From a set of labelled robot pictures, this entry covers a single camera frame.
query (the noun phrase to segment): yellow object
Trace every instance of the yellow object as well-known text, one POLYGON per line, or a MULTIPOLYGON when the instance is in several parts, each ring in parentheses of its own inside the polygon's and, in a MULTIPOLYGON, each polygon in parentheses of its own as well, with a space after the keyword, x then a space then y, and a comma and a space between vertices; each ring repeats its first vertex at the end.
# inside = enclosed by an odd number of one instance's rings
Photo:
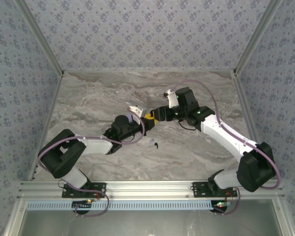
POLYGON ((150 113, 147 113, 147 114, 144 116, 144 118, 145 118, 145 119, 153 119, 153 120, 154 120, 154 125, 156 125, 156 124, 157 124, 157 120, 156 120, 156 119, 154 119, 154 117, 153 117, 153 116, 151 116, 151 114, 150 114, 150 113))

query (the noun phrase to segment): patterned wallpaper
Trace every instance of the patterned wallpaper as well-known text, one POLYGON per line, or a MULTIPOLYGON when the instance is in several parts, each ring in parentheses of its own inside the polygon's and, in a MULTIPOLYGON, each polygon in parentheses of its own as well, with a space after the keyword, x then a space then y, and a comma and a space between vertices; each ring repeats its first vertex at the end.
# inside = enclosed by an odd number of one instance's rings
POLYGON ((12 0, 0 0, 0 236, 28 177, 57 84, 12 0))
POLYGON ((295 0, 283 0, 240 77, 295 218, 295 0))
POLYGON ((268 0, 27 0, 64 70, 234 68, 268 0))

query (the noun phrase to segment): marble surface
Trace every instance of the marble surface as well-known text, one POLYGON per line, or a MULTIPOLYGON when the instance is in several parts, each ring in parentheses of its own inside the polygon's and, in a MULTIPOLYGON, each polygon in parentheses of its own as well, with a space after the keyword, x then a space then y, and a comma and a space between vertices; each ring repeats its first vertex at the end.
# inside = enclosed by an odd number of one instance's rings
MULTIPOLYGON (((248 135, 229 73, 79 72, 64 75, 46 143, 66 128, 80 135, 101 135, 116 116, 128 114, 129 105, 145 106, 148 111, 167 105, 163 92, 185 79, 204 82, 216 96, 222 119, 248 135)), ((186 86, 200 106, 214 109, 211 97, 199 84, 186 86)), ((82 155, 77 162, 91 180, 205 179, 235 165, 236 160, 214 139, 184 130, 177 121, 159 122, 138 143, 123 146, 113 155, 82 155)), ((53 179, 51 174, 37 169, 35 180, 49 179, 53 179)))

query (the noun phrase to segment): blue patterned wall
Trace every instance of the blue patterned wall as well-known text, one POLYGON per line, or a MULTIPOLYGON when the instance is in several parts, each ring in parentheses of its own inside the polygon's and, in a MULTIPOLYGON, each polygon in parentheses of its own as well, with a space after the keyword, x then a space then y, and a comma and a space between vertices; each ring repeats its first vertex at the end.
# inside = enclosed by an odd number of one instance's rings
POLYGON ((58 77, 12 0, 0 0, 0 236, 28 177, 58 77))
POLYGON ((240 77, 295 218, 295 0, 283 0, 240 77))
POLYGON ((27 0, 64 70, 234 68, 269 0, 27 0))

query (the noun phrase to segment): gray marble table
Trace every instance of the gray marble table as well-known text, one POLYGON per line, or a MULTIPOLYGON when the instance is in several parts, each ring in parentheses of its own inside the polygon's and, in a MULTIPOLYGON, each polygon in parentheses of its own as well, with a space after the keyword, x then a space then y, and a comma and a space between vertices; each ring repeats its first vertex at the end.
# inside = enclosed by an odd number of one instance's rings
MULTIPOLYGON (((164 106, 163 92, 185 79, 205 83, 216 96, 222 119, 248 135, 229 73, 80 72, 64 75, 46 143, 66 128, 80 135, 101 135, 116 116, 128 114, 129 105, 145 106, 148 111, 164 106)), ((200 106, 214 109, 211 97, 199 84, 186 86, 193 90, 200 106)), ((205 179, 234 165, 236 160, 214 139, 184 130, 177 121, 159 122, 138 143, 123 146, 113 155, 82 155, 77 162, 91 180, 205 179)), ((51 179, 51 174, 38 168, 35 180, 51 179)))

